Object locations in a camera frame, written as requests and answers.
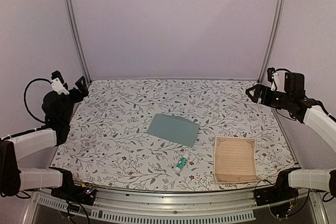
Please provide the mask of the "teal envelope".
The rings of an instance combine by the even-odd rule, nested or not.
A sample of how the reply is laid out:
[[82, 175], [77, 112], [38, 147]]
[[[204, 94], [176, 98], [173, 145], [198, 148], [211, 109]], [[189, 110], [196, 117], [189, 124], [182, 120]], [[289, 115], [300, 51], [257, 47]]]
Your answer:
[[156, 114], [147, 133], [160, 139], [192, 147], [199, 132], [199, 125], [186, 118]]

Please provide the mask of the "beige letter paper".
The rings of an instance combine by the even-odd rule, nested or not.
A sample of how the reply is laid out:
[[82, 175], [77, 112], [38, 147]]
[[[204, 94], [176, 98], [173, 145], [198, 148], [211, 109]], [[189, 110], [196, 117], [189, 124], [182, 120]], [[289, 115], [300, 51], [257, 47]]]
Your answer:
[[213, 156], [213, 174], [217, 184], [258, 182], [256, 139], [216, 136]]

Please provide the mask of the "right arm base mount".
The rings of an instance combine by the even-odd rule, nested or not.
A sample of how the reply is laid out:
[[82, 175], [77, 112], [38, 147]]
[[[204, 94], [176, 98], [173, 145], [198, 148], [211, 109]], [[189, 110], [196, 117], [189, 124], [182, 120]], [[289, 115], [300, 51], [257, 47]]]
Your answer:
[[275, 204], [277, 202], [295, 199], [298, 196], [298, 190], [287, 184], [269, 186], [254, 190], [254, 199], [257, 206]]

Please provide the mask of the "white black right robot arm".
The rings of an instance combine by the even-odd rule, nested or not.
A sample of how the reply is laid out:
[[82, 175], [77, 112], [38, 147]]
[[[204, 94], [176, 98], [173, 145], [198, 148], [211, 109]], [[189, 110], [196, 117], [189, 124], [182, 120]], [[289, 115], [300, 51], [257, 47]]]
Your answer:
[[[305, 97], [303, 91], [281, 92], [262, 84], [248, 88], [245, 93], [254, 102], [286, 110], [293, 119], [315, 131], [335, 150], [335, 118], [326, 112], [323, 104]], [[279, 172], [270, 196], [276, 201], [298, 196], [297, 189], [305, 188], [330, 193], [335, 197], [335, 168], [290, 168]]]

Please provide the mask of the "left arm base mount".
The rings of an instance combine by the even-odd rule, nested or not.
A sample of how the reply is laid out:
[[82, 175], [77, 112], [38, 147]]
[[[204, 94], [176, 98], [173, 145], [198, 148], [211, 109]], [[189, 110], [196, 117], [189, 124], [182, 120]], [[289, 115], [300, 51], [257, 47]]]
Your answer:
[[87, 183], [82, 185], [64, 184], [61, 187], [53, 188], [51, 195], [63, 200], [93, 206], [96, 198], [96, 188]]

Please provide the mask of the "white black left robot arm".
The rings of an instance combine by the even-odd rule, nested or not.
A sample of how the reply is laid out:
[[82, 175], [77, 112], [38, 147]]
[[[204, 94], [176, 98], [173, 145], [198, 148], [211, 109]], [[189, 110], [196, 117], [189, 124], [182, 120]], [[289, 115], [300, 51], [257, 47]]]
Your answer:
[[80, 191], [72, 173], [62, 168], [19, 168], [18, 161], [38, 151], [64, 144], [70, 132], [75, 104], [88, 96], [84, 77], [68, 88], [61, 73], [55, 71], [48, 80], [52, 90], [41, 108], [45, 114], [42, 126], [1, 139], [1, 196], [17, 196], [19, 192], [52, 189], [55, 197], [73, 200]]

